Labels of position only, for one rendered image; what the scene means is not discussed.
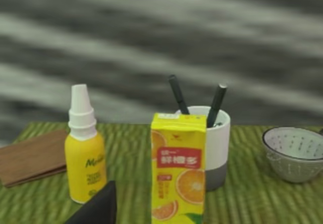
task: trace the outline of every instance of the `colander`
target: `colander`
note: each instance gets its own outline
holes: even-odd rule
[[[295,127],[276,127],[262,136],[272,168],[284,180],[302,183],[323,169],[323,136]]]

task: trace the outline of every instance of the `white and gray cup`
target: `white and gray cup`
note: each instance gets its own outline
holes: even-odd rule
[[[191,115],[208,115],[209,106],[190,106],[188,110]],[[226,180],[227,162],[230,141],[230,116],[220,110],[215,126],[206,129],[205,145],[205,177],[206,191],[215,190],[222,186]]]

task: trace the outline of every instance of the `black pen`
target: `black pen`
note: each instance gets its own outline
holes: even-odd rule
[[[219,110],[221,108],[226,91],[227,91],[226,85],[223,85],[223,84],[218,85],[216,93],[213,98],[213,102],[211,104],[210,111],[208,112],[207,121],[206,121],[207,128],[213,127],[217,119]]]
[[[180,85],[178,83],[176,76],[170,75],[168,77],[168,81],[171,85],[171,88],[173,90],[176,102],[179,106],[181,113],[184,115],[189,115],[190,112],[188,111],[187,105],[186,105],[185,100],[183,98],[182,91],[181,91],[181,88],[180,88]]]

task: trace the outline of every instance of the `spray bottle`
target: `spray bottle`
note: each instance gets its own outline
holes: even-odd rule
[[[106,185],[104,140],[95,128],[85,84],[72,86],[69,117],[71,131],[65,140],[65,158],[70,197],[83,204]]]

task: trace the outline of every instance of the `white bottle cap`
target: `white bottle cap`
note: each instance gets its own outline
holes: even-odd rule
[[[70,134],[79,140],[86,140],[96,135],[96,119],[90,103],[86,84],[72,86],[71,109],[69,110]]]

